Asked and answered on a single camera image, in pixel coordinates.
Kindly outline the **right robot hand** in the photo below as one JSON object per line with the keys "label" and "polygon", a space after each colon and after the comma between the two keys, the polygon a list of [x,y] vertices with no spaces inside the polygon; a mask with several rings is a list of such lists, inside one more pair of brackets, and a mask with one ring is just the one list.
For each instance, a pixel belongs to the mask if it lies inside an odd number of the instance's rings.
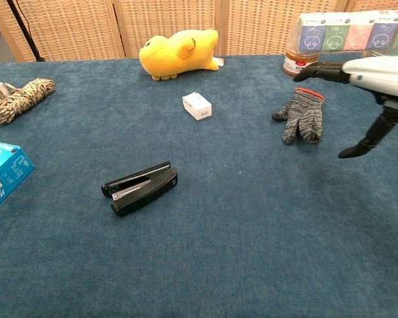
{"label": "right robot hand", "polygon": [[369,91],[383,107],[365,136],[342,150],[339,158],[355,158],[373,150],[398,124],[398,56],[374,56],[346,62],[314,62],[294,76],[296,82],[308,78],[349,83]]}

